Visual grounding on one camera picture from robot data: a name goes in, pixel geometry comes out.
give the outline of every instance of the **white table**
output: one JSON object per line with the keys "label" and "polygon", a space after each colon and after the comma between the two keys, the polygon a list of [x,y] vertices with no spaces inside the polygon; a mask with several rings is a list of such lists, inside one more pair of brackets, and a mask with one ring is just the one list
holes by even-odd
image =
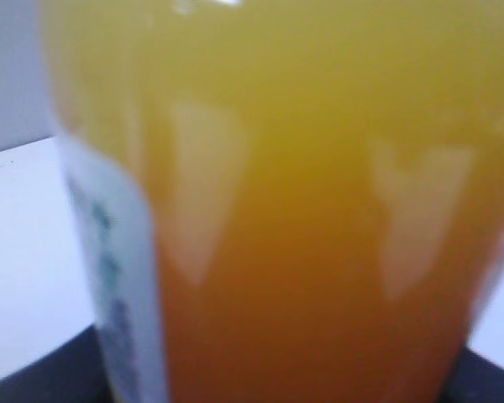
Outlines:
{"label": "white table", "polygon": [[[92,323],[55,141],[0,153],[0,379]],[[504,277],[470,347],[504,368]]]}

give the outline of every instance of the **dark surface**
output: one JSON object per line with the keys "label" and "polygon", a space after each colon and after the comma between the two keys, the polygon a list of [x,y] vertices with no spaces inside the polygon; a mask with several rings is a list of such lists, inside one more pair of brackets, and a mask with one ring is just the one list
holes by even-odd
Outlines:
{"label": "dark surface", "polygon": [[[0,403],[113,403],[94,330],[0,381]],[[504,403],[504,370],[465,349],[438,403]]]}

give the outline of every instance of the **juice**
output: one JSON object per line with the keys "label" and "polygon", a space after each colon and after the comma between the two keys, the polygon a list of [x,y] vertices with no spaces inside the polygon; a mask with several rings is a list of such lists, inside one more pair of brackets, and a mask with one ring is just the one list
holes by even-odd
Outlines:
{"label": "juice", "polygon": [[432,403],[504,249],[504,0],[42,9],[154,218],[171,401]]}

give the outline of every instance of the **orange juice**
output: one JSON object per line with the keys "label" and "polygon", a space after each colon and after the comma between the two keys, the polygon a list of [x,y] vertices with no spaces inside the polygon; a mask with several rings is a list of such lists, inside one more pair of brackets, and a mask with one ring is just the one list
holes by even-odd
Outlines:
{"label": "orange juice", "polygon": [[164,351],[123,345],[162,369],[110,348],[123,402],[432,403],[504,249],[504,0],[42,9],[66,141],[123,172],[154,225],[156,263],[114,273],[153,270],[122,305],[154,293],[160,319],[114,321],[160,332]]}

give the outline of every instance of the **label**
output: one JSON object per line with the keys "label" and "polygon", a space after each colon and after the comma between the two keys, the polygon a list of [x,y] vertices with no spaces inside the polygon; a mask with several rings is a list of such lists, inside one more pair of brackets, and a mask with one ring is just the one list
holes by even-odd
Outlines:
{"label": "label", "polygon": [[60,145],[114,393],[169,402],[149,206],[116,163],[68,135]]}

